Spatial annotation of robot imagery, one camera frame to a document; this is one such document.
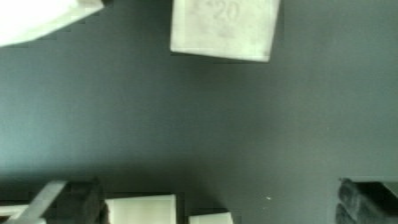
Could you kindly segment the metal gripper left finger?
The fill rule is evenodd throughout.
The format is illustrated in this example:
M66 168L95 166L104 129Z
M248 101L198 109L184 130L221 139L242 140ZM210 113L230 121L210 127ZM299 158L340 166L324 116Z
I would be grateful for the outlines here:
M100 180L50 181L11 224L107 224Z

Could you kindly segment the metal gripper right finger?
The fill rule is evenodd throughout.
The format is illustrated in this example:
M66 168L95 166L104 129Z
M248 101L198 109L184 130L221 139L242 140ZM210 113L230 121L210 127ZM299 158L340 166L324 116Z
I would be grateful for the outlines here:
M398 224L398 182L342 179L336 224Z

